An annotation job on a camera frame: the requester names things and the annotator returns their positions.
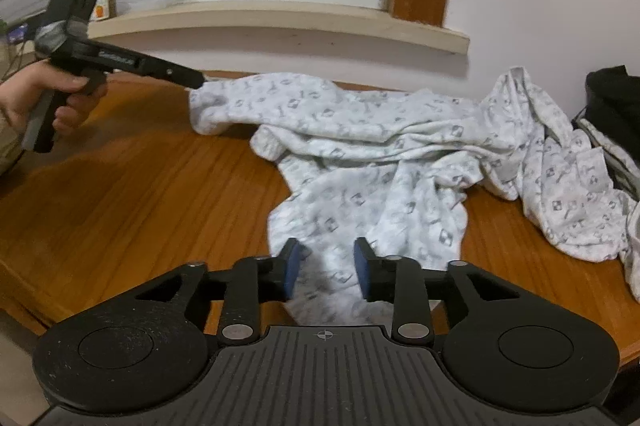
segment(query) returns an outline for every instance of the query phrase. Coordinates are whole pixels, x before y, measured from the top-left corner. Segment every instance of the sleeve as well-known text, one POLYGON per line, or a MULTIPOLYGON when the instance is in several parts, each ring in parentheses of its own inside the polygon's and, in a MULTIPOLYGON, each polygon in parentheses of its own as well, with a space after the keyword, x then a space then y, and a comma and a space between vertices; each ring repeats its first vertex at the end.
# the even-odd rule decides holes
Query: sleeve
POLYGON ((0 175, 20 157, 20 138, 0 111, 0 175))

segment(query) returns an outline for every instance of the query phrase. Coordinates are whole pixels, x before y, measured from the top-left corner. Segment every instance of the metal rivet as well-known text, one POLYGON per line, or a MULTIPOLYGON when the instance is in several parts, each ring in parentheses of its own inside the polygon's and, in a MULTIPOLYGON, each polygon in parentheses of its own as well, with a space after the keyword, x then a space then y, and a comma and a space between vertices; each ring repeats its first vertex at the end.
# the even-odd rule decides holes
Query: metal rivet
POLYGON ((249 325, 242 324, 227 325, 222 329, 222 335, 228 340, 245 340, 250 338, 252 333, 254 333, 254 329, 249 325))
POLYGON ((429 327, 420 323, 405 323, 398 327, 398 334, 409 340, 420 340, 429 335, 429 327))

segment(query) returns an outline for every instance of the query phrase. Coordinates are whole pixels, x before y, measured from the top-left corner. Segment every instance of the white wall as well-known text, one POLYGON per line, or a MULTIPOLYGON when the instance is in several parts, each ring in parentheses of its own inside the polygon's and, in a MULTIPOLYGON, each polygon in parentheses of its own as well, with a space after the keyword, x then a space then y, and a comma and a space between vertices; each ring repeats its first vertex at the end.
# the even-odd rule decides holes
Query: white wall
POLYGON ((640 75, 640 0, 449 0, 446 26, 471 37, 468 58, 293 30, 176 30, 112 41, 204 69, 287 70, 476 98, 522 64, 569 115, 584 104, 589 71, 624 63, 640 75))

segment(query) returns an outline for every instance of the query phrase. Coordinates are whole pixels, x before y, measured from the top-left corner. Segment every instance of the round black pad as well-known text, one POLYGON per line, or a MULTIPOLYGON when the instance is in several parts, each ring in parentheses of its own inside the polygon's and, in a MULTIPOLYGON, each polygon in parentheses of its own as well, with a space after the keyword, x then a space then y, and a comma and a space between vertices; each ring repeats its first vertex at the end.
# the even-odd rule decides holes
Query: round black pad
POLYGON ((80 356, 96 368, 126 368, 146 358, 154 348, 151 336, 132 327, 108 327, 86 336, 78 348, 80 356))
POLYGON ((516 327, 500 336, 498 346, 505 358, 528 368, 552 368, 567 361, 574 343, 548 327, 516 327))
POLYGON ((33 355, 53 403, 94 413, 151 408, 188 388, 207 364, 205 336, 158 301, 101 305, 51 327, 33 355))
POLYGON ((442 359, 469 393, 501 408, 553 413, 601 403, 618 348, 588 319, 543 301, 483 301, 455 325, 442 359))

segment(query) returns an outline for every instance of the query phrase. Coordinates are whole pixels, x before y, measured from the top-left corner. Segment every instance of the crosshair mark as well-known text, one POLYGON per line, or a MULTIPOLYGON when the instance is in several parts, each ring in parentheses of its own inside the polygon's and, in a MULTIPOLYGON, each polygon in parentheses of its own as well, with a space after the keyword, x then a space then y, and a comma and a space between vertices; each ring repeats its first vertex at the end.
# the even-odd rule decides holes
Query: crosshair mark
POLYGON ((322 332, 318 332, 316 336, 318 336, 321 340, 326 341, 330 340, 334 336, 334 333, 330 330, 322 330, 322 332))

